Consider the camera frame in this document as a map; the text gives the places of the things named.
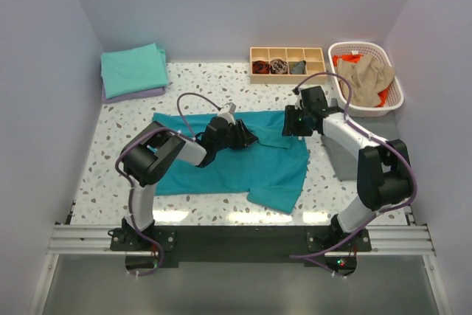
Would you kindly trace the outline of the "teal t shirt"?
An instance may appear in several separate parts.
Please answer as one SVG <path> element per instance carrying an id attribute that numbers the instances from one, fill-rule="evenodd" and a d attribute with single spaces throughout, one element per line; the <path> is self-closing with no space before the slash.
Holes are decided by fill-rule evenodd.
<path id="1" fill-rule="evenodd" d="M 249 202 L 290 214 L 301 193 L 309 153 L 303 139 L 283 136 L 283 111 L 237 112 L 257 142 L 224 149 L 207 167 L 175 161 L 157 184 L 157 195 L 246 193 Z"/>

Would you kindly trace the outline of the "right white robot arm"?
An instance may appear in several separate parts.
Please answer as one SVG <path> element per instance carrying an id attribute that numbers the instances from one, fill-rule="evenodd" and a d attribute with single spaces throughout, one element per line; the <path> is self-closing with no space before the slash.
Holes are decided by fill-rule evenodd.
<path id="1" fill-rule="evenodd" d="M 340 144 L 357 160 L 357 196 L 332 217 L 330 245 L 346 250 L 384 209 L 406 201 L 416 192 L 406 145 L 366 130 L 339 107 L 329 106 L 319 86 L 296 87 L 297 102 L 285 107 L 284 136 L 311 136 L 314 132 Z"/>

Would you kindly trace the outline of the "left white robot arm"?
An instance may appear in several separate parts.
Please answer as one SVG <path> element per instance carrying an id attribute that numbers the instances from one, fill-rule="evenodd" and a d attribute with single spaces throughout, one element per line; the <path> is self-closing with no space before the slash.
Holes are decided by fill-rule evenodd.
<path id="1" fill-rule="evenodd" d="M 130 226 L 127 242 L 136 250 L 145 250 L 152 244 L 154 193 L 174 161 L 204 168 L 213 163 L 219 151 L 246 149 L 258 141 L 241 119 L 229 114 L 213 117 L 195 138 L 160 122 L 149 124 L 122 149 L 115 163 L 118 173 L 131 186 L 129 215 L 125 217 Z"/>

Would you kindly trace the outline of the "grey rolled sock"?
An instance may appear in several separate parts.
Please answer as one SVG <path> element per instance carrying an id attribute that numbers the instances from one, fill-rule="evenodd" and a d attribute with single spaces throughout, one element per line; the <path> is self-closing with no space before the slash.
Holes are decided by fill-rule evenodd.
<path id="1" fill-rule="evenodd" d="M 288 69 L 290 75 L 305 75 L 306 74 L 306 61 L 291 61 L 288 63 Z"/>

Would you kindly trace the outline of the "brown white rolled sock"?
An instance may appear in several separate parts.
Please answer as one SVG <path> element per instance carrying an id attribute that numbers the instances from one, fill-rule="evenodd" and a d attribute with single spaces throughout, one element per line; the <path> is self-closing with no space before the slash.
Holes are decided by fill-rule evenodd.
<path id="1" fill-rule="evenodd" d="M 288 73 L 288 64 L 282 58 L 275 58 L 270 61 L 270 73 L 274 75 L 286 75 Z"/>

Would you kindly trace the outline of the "wooden compartment tray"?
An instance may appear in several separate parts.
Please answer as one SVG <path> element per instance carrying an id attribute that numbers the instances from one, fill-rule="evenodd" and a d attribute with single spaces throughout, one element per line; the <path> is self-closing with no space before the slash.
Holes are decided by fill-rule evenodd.
<path id="1" fill-rule="evenodd" d="M 257 60 L 269 62 L 275 58 L 282 58 L 287 62 L 306 61 L 305 75 L 290 75 L 289 70 L 286 75 L 256 75 L 252 73 L 252 63 Z M 325 57 L 321 47 L 263 47 L 253 46 L 249 52 L 250 82 L 251 84 L 274 84 L 289 85 L 298 84 L 308 76 L 319 72 L 325 72 Z"/>

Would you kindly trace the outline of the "red black rolled sock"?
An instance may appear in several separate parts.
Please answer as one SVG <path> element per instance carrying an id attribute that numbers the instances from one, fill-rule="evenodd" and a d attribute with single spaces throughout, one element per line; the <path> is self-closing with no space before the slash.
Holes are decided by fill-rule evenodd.
<path id="1" fill-rule="evenodd" d="M 268 75 L 271 73 L 271 66 L 269 62 L 264 60 L 257 60 L 252 63 L 252 73 L 256 75 Z"/>

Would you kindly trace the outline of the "folded grey t shirt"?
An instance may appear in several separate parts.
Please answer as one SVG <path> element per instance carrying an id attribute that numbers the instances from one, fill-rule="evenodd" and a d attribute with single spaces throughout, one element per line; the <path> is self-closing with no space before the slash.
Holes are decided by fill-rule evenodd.
<path id="1" fill-rule="evenodd" d="M 388 140 L 399 138 L 394 111 L 380 117 L 353 117 L 365 129 Z M 351 153 L 330 137 L 321 136 L 330 163 L 339 181 L 356 181 L 358 161 Z"/>

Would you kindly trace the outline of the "folded lavender t shirt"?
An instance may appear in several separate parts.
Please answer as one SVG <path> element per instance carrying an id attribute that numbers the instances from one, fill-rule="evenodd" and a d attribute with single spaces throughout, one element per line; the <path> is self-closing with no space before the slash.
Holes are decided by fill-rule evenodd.
<path id="1" fill-rule="evenodd" d="M 102 102 L 104 104 L 112 104 L 112 103 L 119 103 L 128 100 L 138 100 L 138 99 L 145 99 L 149 97 L 159 97 L 166 93 L 165 87 L 155 88 L 155 89 L 148 89 L 143 91 L 136 91 L 132 93 L 127 93 L 123 95 L 119 95 L 112 98 L 107 98 L 105 95 L 105 87 L 102 87 Z"/>

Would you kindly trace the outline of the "white laundry basket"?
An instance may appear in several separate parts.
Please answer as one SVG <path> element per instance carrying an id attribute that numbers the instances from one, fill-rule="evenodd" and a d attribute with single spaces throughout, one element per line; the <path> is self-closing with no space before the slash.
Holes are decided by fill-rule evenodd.
<path id="1" fill-rule="evenodd" d="M 358 55 L 372 55 L 376 60 L 378 60 L 382 64 L 392 64 L 385 50 L 377 44 L 365 41 L 342 41 L 332 44 L 327 51 L 331 70 L 337 73 L 337 69 L 333 60 L 333 57 L 335 55 L 341 57 L 342 55 L 351 55 L 353 53 Z M 341 108 L 345 108 L 347 98 L 342 93 L 340 87 L 340 80 L 335 77 L 333 79 L 333 85 L 335 90 L 335 97 L 339 106 Z M 386 96 L 386 102 L 383 106 L 366 108 L 350 103 L 349 115 L 351 117 L 380 117 L 390 111 L 394 111 L 400 108 L 403 105 L 403 101 L 403 91 L 400 86 L 399 80 L 397 79 L 397 77 L 395 77 L 395 79 L 389 85 L 388 95 Z"/>

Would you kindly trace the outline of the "folded mint t shirt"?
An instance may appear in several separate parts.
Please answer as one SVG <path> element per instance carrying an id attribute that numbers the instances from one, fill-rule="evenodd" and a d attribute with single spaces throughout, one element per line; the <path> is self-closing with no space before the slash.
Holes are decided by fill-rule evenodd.
<path id="1" fill-rule="evenodd" d="M 166 53 L 155 43 L 101 54 L 101 78 L 106 100 L 163 89 L 168 85 Z"/>

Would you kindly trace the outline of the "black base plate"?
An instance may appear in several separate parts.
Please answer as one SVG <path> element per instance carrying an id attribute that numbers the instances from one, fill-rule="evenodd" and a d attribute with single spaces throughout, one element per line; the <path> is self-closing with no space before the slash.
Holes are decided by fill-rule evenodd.
<path id="1" fill-rule="evenodd" d="M 110 250 L 126 252 L 127 270 L 177 268 L 180 263 L 291 263 L 291 255 L 333 243 L 328 226 L 150 226 L 146 238 L 124 223 L 111 229 Z"/>

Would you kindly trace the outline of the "aluminium rail frame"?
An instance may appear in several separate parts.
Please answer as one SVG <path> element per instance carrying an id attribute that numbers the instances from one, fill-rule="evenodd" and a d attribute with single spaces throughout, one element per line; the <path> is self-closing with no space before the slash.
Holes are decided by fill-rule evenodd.
<path id="1" fill-rule="evenodd" d="M 272 215 L 271 220 L 263 220 L 254 212 L 229 213 L 226 223 L 211 223 L 209 225 L 192 225 L 191 229 L 202 231 L 230 231 L 261 232 L 263 229 L 275 230 L 277 227 L 287 227 L 290 231 L 305 231 L 307 238 L 311 239 L 313 233 L 325 230 L 327 224 L 320 224 L 313 218 L 314 212 L 303 214 L 308 224 L 294 225 L 290 221 L 276 220 Z M 112 237 L 108 234 L 114 227 L 112 225 L 56 225 L 49 239 L 46 252 L 56 255 L 106 255 L 114 251 L 111 249 Z M 434 247 L 427 226 L 409 225 L 369 225 L 369 242 L 373 253 L 380 255 L 432 255 Z"/>

